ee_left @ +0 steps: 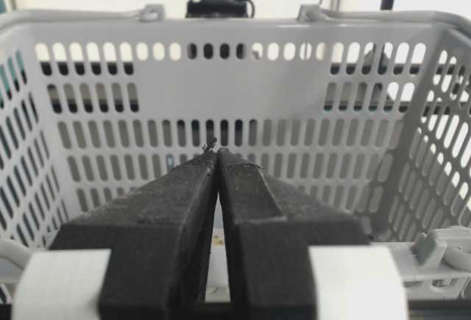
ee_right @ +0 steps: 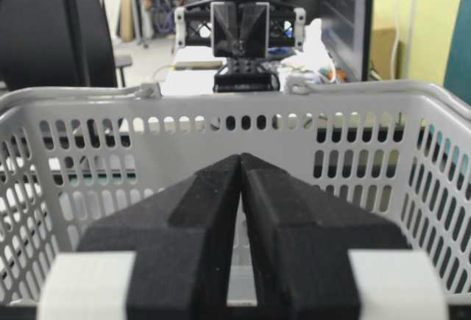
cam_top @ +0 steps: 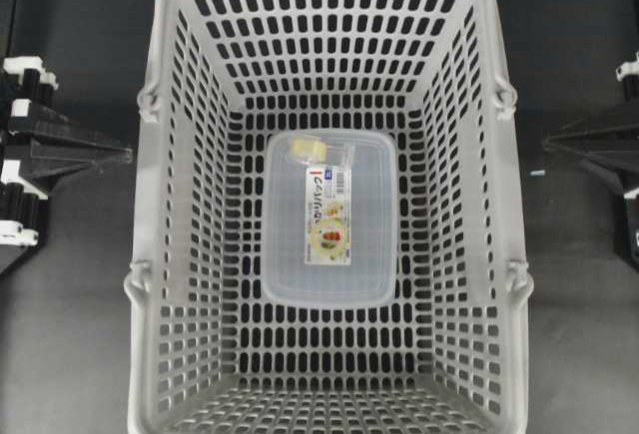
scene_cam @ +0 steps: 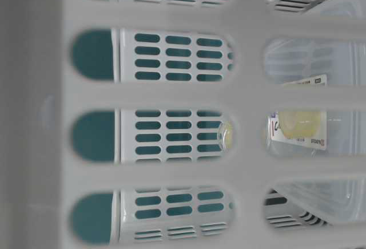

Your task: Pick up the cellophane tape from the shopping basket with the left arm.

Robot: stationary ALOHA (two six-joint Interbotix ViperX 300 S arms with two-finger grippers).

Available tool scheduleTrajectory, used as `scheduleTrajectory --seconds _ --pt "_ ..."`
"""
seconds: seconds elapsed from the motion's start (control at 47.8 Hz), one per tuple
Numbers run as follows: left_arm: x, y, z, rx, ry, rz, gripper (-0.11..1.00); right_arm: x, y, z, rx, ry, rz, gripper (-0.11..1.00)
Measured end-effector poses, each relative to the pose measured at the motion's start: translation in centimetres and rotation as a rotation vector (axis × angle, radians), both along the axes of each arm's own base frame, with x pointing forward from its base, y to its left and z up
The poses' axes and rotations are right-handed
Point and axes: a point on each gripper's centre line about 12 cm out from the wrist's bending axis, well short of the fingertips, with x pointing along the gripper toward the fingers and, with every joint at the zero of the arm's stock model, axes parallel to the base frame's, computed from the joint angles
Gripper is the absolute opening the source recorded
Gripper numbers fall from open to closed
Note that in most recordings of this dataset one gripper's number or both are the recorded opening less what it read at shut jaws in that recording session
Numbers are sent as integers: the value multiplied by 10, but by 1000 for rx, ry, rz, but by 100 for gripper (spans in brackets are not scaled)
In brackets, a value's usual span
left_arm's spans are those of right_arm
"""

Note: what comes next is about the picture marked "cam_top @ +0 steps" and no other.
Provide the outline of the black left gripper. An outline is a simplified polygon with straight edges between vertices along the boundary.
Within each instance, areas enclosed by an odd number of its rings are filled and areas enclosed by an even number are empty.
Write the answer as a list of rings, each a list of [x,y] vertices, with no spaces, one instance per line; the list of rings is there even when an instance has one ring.
[[[49,200],[49,190],[41,186],[44,179],[133,160],[124,142],[46,107],[58,88],[56,75],[39,56],[9,57],[1,64],[3,246],[39,243],[41,206]],[[61,145],[16,142],[19,136]]]

